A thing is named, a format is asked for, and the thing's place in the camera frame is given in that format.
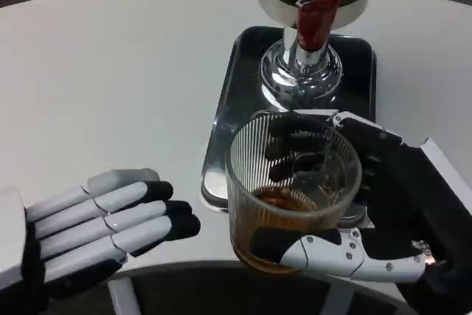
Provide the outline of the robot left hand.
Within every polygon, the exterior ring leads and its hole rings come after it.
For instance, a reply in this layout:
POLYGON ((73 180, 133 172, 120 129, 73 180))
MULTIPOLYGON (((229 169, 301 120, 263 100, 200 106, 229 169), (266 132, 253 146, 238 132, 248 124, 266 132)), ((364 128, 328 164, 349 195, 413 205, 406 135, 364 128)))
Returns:
POLYGON ((150 168, 109 170, 26 206, 1 189, 1 310, 39 314, 108 280, 130 257, 196 236, 198 217, 150 168))

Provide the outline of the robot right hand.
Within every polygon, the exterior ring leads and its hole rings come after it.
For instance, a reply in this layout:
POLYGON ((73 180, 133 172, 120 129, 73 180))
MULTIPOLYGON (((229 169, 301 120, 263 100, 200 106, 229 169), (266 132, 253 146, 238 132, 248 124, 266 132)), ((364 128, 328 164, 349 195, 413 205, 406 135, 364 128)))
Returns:
POLYGON ((361 160, 357 200, 370 228, 323 232, 261 227, 254 255, 293 268, 351 280, 394 283, 419 314, 471 312, 471 189, 432 139, 407 145, 397 134, 349 111, 284 113, 268 129, 272 181, 305 183, 327 167, 316 142, 332 128, 361 160))

